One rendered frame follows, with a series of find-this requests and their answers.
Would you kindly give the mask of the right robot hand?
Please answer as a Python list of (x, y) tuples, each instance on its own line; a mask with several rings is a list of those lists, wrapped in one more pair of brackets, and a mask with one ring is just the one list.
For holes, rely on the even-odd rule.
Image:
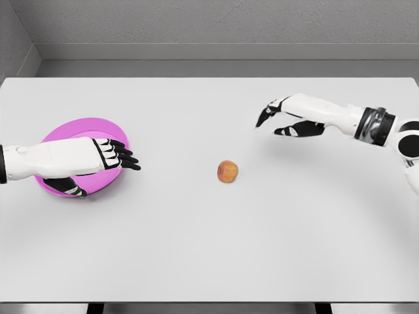
[(261, 127), (277, 113), (285, 113), (301, 121), (274, 130), (275, 135), (283, 137), (314, 137), (325, 131), (326, 101), (305, 94), (294, 94), (283, 99), (271, 101), (260, 113), (256, 128)]

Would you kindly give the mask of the pink plate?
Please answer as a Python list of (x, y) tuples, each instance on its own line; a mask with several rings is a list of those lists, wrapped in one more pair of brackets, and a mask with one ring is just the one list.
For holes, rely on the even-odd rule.
[[(129, 149), (128, 137), (121, 127), (103, 118), (80, 118), (72, 120), (52, 130), (43, 140), (44, 142), (90, 137), (94, 139), (113, 139), (125, 144)], [(93, 175), (72, 176), (72, 179), (87, 194), (93, 194), (110, 185), (122, 172), (122, 169), (100, 171)]]

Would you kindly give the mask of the red-yellow apple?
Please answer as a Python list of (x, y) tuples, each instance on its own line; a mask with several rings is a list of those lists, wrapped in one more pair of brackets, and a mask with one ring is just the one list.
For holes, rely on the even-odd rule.
[(222, 161), (217, 168), (217, 178), (222, 183), (232, 183), (238, 176), (239, 168), (238, 166), (230, 161)]

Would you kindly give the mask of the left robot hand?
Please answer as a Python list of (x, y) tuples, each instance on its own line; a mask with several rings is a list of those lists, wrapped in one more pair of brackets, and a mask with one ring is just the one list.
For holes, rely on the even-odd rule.
[(45, 145), (50, 157), (40, 175), (43, 183), (68, 196), (83, 198), (88, 195), (73, 176), (89, 176), (110, 169), (141, 169), (133, 152), (114, 139), (79, 137), (46, 142)]

